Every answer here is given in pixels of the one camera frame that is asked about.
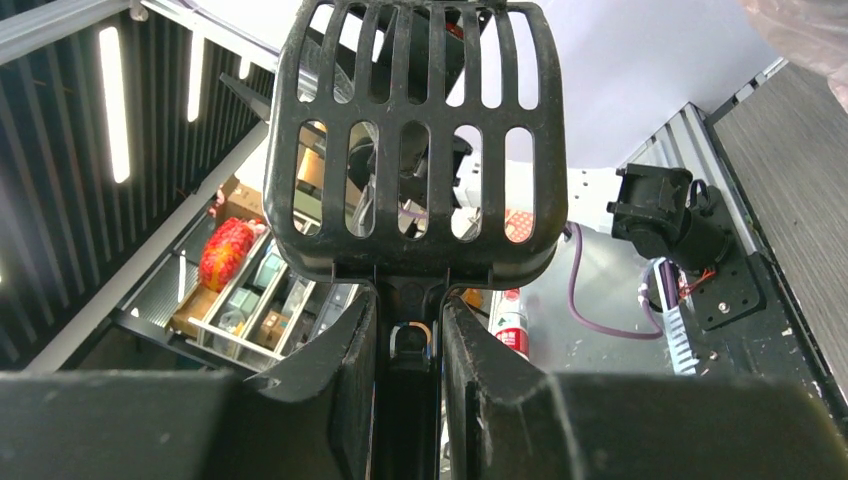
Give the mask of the black litter scoop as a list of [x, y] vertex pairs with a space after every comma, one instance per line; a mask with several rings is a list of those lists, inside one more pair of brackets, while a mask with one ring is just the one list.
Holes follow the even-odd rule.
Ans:
[[568, 212], [562, 76], [542, 9], [506, 1], [336, 1], [309, 101], [298, 86], [319, 5], [278, 61], [263, 188], [290, 267], [362, 283], [277, 365], [299, 427], [287, 479], [434, 479], [519, 470], [544, 376], [452, 292], [508, 290], [550, 264]]

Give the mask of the bin with pink bag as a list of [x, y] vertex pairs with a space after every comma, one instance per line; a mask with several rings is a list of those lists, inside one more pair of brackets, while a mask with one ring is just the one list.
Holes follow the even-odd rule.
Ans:
[[783, 58], [823, 76], [847, 106], [847, 3], [748, 0], [740, 3], [751, 25]]

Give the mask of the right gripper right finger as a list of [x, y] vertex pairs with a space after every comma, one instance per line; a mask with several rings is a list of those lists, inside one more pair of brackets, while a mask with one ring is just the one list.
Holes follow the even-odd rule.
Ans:
[[546, 373], [467, 305], [443, 311], [457, 479], [843, 479], [847, 448], [802, 389], [747, 378]]

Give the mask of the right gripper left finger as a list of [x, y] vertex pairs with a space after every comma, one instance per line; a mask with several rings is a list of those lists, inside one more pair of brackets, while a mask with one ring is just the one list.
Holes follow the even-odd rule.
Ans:
[[5, 479], [362, 479], [375, 298], [269, 370], [1, 378]]

